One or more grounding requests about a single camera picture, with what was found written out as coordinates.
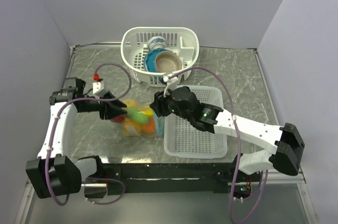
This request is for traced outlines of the clear zip top bag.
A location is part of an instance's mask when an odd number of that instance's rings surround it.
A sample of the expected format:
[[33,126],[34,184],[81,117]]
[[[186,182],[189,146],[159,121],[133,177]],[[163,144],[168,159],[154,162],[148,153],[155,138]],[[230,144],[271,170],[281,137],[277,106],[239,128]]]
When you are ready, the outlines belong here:
[[140,105],[133,99],[125,99],[127,114],[112,118],[113,123],[121,125],[126,136],[163,136],[165,119],[159,118],[150,106]]

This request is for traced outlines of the green fake vegetable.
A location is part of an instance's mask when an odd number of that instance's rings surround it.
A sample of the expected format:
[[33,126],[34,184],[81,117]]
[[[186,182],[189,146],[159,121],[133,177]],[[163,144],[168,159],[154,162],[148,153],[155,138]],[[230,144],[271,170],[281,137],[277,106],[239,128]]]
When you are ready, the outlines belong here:
[[148,123],[148,116],[134,108],[126,108],[127,116],[135,121],[136,123],[139,123],[141,125],[146,125]]

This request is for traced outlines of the white rectangular mesh basket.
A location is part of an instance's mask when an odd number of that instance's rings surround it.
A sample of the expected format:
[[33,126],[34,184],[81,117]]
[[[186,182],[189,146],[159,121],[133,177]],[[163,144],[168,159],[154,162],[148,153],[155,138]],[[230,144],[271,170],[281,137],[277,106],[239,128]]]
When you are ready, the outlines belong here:
[[[200,102],[224,107],[220,89],[193,85],[189,89]],[[199,131],[188,121],[171,114],[165,117],[164,151],[170,156],[180,158],[223,158],[228,151],[227,136]]]

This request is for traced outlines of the orange fake fruit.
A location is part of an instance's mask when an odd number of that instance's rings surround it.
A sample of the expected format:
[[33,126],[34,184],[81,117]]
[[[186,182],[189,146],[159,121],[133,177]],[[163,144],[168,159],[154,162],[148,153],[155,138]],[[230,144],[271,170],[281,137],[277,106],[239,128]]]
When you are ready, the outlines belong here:
[[154,134],[156,132],[155,122],[150,120],[147,124],[142,125],[142,132],[145,134]]

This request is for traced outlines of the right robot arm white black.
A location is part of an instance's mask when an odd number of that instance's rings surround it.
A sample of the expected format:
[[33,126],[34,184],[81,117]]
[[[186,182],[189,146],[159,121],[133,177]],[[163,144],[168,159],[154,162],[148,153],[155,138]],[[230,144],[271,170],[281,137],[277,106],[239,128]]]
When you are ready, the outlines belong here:
[[168,94],[156,92],[150,107],[160,117],[175,114],[202,132],[238,137],[261,147],[259,152],[238,155],[239,163],[231,168],[237,181],[270,169],[289,176],[299,172],[305,143],[293,124],[268,125],[233,115],[221,107],[200,102],[187,86]]

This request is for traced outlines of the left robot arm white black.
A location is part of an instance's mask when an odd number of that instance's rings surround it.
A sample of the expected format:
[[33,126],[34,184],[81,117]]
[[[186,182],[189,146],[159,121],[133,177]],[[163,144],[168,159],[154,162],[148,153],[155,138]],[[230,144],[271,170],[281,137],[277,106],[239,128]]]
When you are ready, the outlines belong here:
[[78,113],[98,113],[100,119],[110,120],[127,113],[126,104],[116,99],[102,79],[93,83],[93,95],[85,95],[86,82],[67,78],[63,87],[49,98],[50,122],[46,137],[36,160],[28,161],[26,173],[40,199],[77,193],[86,179],[97,183],[105,176],[99,156],[87,156],[72,162],[68,141]]

